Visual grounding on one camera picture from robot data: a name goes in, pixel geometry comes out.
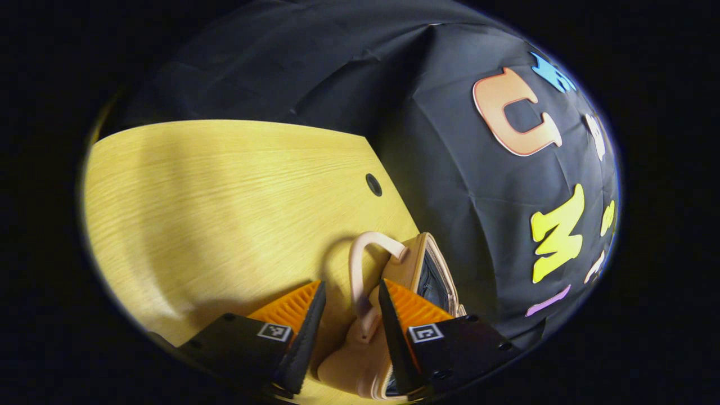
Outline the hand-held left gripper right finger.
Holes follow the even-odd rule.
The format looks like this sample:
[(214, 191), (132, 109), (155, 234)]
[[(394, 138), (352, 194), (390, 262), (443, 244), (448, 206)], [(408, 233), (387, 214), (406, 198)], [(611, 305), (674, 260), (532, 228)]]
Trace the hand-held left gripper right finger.
[(520, 356), (519, 348), (476, 315), (452, 316), (389, 279), (379, 288), (396, 385), (411, 402), (476, 384)]

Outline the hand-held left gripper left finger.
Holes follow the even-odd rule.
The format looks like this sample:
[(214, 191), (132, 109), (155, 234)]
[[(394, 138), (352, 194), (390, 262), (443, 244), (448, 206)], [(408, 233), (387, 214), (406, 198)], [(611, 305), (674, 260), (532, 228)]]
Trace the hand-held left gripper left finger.
[(326, 285), (316, 280), (250, 315), (224, 313), (178, 354), (242, 389), (294, 397), (303, 387), (325, 306)]

